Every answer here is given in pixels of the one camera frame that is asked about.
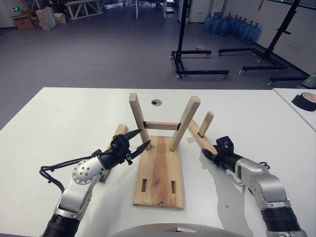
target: black metal rack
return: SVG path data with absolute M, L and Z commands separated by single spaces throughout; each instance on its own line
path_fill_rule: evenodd
M 296 8 L 298 7 L 301 0 L 295 0 L 292 4 L 289 12 L 287 13 L 284 21 L 282 22 L 280 28 L 277 30 L 275 37 L 273 38 L 272 42 L 270 43 L 269 47 L 264 51 L 261 52 L 255 48 L 229 48 L 229 49 L 219 49 L 218 55 L 221 56 L 224 52 L 240 52 L 240 51 L 251 51 L 254 54 L 258 55 L 264 60 L 270 62 L 273 66 L 243 66 L 242 70 L 239 71 L 239 75 L 243 75 L 245 71 L 252 71 L 252 70 L 279 70 L 279 69 L 287 69 L 288 66 L 285 64 L 273 59 L 271 57 L 274 47 L 278 42 L 279 38 L 283 33 L 290 35 L 291 33 L 287 31 L 287 27 L 290 24 L 291 20 L 293 19 Z M 271 85 L 275 81 L 290 81 L 290 80 L 304 80 L 307 77 L 272 77 L 270 78 L 270 82 L 268 85 Z
M 220 74 L 224 79 L 226 75 L 228 75 L 228 70 L 185 70 L 184 65 L 182 63 L 182 54 L 205 54 L 205 58 L 209 58 L 209 55 L 212 53 L 210 50 L 187 50 L 182 51 L 182 44 L 183 44 L 183 36 L 184 36 L 184 29 L 186 24 L 186 16 L 188 10 L 188 0 L 183 1 L 183 9 L 182 9 L 182 17 L 181 17 L 181 28 L 180 28 L 180 35 L 179 35 L 179 43 L 178 43 L 178 50 L 172 51 L 170 55 L 170 60 L 174 61 L 174 65 L 176 67 L 175 73 L 177 74 L 177 79 L 181 78 L 182 75 L 210 75 L 210 74 Z

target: wooden stool leg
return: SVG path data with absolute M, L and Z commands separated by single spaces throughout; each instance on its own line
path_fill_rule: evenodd
M 177 146 L 179 145 L 180 140 L 182 139 L 185 131 L 187 130 L 187 127 L 189 126 L 189 123 L 192 120 L 194 114 L 196 113 L 200 103 L 201 101 L 197 96 L 191 96 L 191 98 L 189 99 L 189 102 L 180 119 L 181 125 L 178 131 L 174 132 L 170 142 L 170 150 L 172 152 L 175 151 Z
M 212 112 L 207 112 L 205 119 L 201 125 L 201 127 L 198 130 L 198 134 L 200 135 L 200 137 L 203 137 L 204 134 L 206 133 L 209 125 L 211 124 L 212 120 L 214 118 L 214 114 Z
M 143 143 L 149 141 L 148 132 L 144 127 L 144 117 L 142 114 L 142 110 L 140 109 L 140 105 L 138 102 L 137 94 L 136 93 L 130 93 L 129 95 L 129 104 L 132 108 L 136 124 L 138 129 L 141 129 L 140 136 L 142 138 Z

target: round hole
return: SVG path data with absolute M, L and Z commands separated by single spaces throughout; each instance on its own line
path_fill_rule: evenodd
M 161 104 L 162 104 L 162 101 L 159 99 L 152 100 L 153 106 L 160 106 Z

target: metal frame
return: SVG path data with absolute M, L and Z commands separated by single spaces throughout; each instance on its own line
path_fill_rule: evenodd
M 177 74 L 177 79 L 181 78 L 182 75 L 210 75 L 210 74 L 221 74 L 222 78 L 224 79 L 226 75 L 229 74 L 228 70 L 198 70 L 198 71 L 185 70 L 184 65 L 182 63 L 182 59 L 181 59 L 182 54 L 205 54 L 205 58 L 209 58 L 209 55 L 212 53 L 212 51 L 210 50 L 182 51 L 187 11 L 188 11 L 188 0 L 184 0 L 183 9 L 182 9 L 182 17 L 181 17 L 181 28 L 180 28 L 180 35 L 179 35 L 178 50 L 172 51 L 169 57 L 170 60 L 173 60 L 174 65 L 176 67 L 175 73 Z
M 281 37 L 283 33 L 290 35 L 291 33 L 286 31 L 288 25 L 290 24 L 291 20 L 293 19 L 295 13 L 296 13 L 296 8 L 298 7 L 299 3 L 301 0 L 295 0 L 293 5 L 291 6 L 289 12 L 287 13 L 284 21 L 282 22 L 280 28 L 277 30 L 277 33 L 275 37 L 273 38 L 272 42 L 270 43 L 269 47 L 264 51 L 261 52 L 255 48 L 229 48 L 229 49 L 219 49 L 218 50 L 218 55 L 221 56 L 222 53 L 224 52 L 240 52 L 240 51 L 251 51 L 254 54 L 258 55 L 264 60 L 267 60 L 270 62 L 273 66 L 243 66 L 241 71 L 239 71 L 239 75 L 243 75 L 245 71 L 252 71 L 252 70 L 279 70 L 279 69 L 287 69 L 288 66 L 284 65 L 283 63 L 277 61 L 276 59 L 273 59 L 271 57 L 274 47 Z M 295 80 L 302 80 L 303 77 L 295 77 Z M 286 81 L 286 80 L 294 80 L 294 77 L 280 77 L 280 79 L 277 78 L 271 78 L 270 82 L 268 85 L 271 85 L 275 81 Z
M 39 4 L 39 1 L 38 1 L 38 0 L 33 0 L 32 9 L 31 9 L 31 10 L 33 10 L 33 9 L 34 9 L 34 5 L 35 5 L 35 3 L 36 3 L 36 5 L 38 6 L 38 9 L 40 9 L 40 4 Z
M 97 3 L 97 8 L 96 9 L 91 3 L 92 2 L 96 2 Z M 76 13 L 75 15 L 73 14 L 73 11 L 71 9 L 71 5 L 74 5 L 74 4 L 78 4 L 78 8 L 76 10 Z M 88 13 L 88 9 L 87 9 L 87 5 L 92 9 L 94 10 L 96 13 L 95 14 L 90 14 Z M 84 17 L 88 17 L 88 16 L 95 16 L 95 15 L 99 15 L 99 14 L 103 14 L 103 11 L 102 11 L 102 7 L 100 6 L 100 0 L 79 0 L 79 1 L 70 1 L 68 3 L 65 4 L 65 6 L 67 6 L 68 8 L 68 11 L 71 15 L 71 19 L 72 20 L 76 20 L 76 19 L 80 19 L 80 18 L 84 18 Z M 83 6 L 84 8 L 84 11 L 85 11 L 85 16 L 81 16 L 81 17 L 78 17 L 78 14 L 81 10 L 81 7 Z

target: rectangular slot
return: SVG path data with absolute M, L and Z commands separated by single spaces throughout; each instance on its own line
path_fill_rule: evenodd
M 176 181 L 171 181 L 171 193 L 176 193 Z
M 142 192 L 146 192 L 146 186 L 147 186 L 147 179 L 143 179 Z

